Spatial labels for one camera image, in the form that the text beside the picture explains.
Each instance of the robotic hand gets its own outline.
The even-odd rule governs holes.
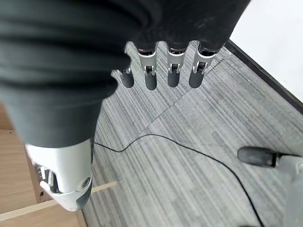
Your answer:
[[[0,99],[40,185],[65,209],[86,204],[92,146],[102,100],[117,82],[132,87],[132,41],[146,86],[154,90],[158,41],[168,45],[168,84],[178,85],[188,43],[197,40],[189,85],[197,88],[249,0],[2,0]]]

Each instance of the black cable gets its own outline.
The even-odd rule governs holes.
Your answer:
[[[122,150],[115,150],[115,149],[109,148],[109,147],[107,147],[107,146],[105,146],[105,145],[103,145],[103,144],[96,143],[96,142],[94,142],[94,143],[97,144],[97,145],[100,145],[100,146],[102,146],[102,147],[104,147],[104,148],[107,148],[107,149],[109,149],[109,150],[111,150],[111,151],[113,151],[113,152],[122,153],[123,151],[126,151],[126,150],[127,150],[133,143],[135,143],[137,140],[139,140],[139,139],[141,139],[141,138],[143,138],[143,137],[146,137],[146,136],[158,136],[158,137],[162,137],[162,138],[167,139],[167,140],[169,140],[169,141],[171,141],[171,142],[173,142],[173,143],[175,143],[175,144],[177,144],[177,145],[179,145],[179,146],[181,146],[181,147],[183,147],[183,148],[192,150],[192,151],[194,151],[194,152],[196,152],[196,153],[198,153],[198,154],[200,154],[200,155],[203,155],[203,156],[205,156],[205,157],[208,157],[208,158],[212,159],[213,161],[216,161],[216,162],[220,163],[220,164],[223,165],[225,168],[227,168],[227,169],[234,175],[234,177],[237,179],[237,181],[239,182],[241,188],[243,189],[244,193],[246,194],[247,199],[248,199],[249,202],[250,202],[250,205],[251,205],[251,207],[252,207],[252,209],[253,209],[253,211],[254,211],[254,213],[255,213],[255,216],[256,216],[256,218],[257,218],[257,220],[258,220],[260,226],[261,226],[261,227],[265,227],[264,224],[263,224],[263,222],[262,222],[262,220],[261,220],[261,218],[260,218],[260,216],[259,216],[259,214],[258,214],[258,212],[257,212],[257,210],[256,210],[256,208],[255,208],[255,205],[254,205],[253,202],[252,202],[252,199],[250,198],[250,195],[249,195],[248,192],[246,191],[246,189],[245,189],[245,187],[244,187],[242,181],[241,181],[240,178],[238,177],[238,175],[237,175],[230,167],[228,167],[224,162],[222,162],[222,161],[220,161],[220,160],[218,160],[218,159],[216,159],[216,158],[214,158],[214,157],[212,157],[212,156],[209,156],[209,155],[207,155],[207,154],[205,154],[205,153],[203,153],[203,152],[201,152],[201,151],[195,150],[195,149],[190,148],[190,147],[188,147],[188,146],[182,145],[182,144],[176,142],[175,140],[173,140],[173,139],[171,139],[171,138],[168,138],[168,137],[166,137],[166,136],[162,136],[162,135],[158,135],[158,134],[153,134],[153,133],[145,134],[145,135],[139,136],[138,138],[136,138],[134,141],[132,141],[130,144],[128,144],[128,145],[127,145],[124,149],[122,149]]]

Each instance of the gray carpet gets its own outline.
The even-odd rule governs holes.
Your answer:
[[[153,132],[205,152],[239,175],[265,225],[280,227],[285,188],[278,172],[244,165],[236,152],[252,145],[303,155],[302,115],[225,48],[202,86],[191,89],[191,43],[180,84],[170,88],[166,46],[160,43],[155,91],[145,87],[134,47],[128,51],[135,86],[119,86],[104,102],[95,140],[122,149]],[[91,196],[83,210],[88,227],[258,226],[227,169],[165,139],[142,138],[122,154],[96,145],[93,175],[94,185],[118,181],[118,186]]]

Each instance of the light wood panel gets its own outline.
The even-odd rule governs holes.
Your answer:
[[[74,212],[59,205],[0,222],[0,227],[83,227]]]
[[[9,117],[2,103],[0,103],[0,129],[13,129],[13,126],[10,123]]]
[[[0,213],[36,204],[23,143],[14,130],[0,130]]]

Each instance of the white wall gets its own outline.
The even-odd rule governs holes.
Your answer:
[[[251,0],[231,40],[303,102],[303,0]]]

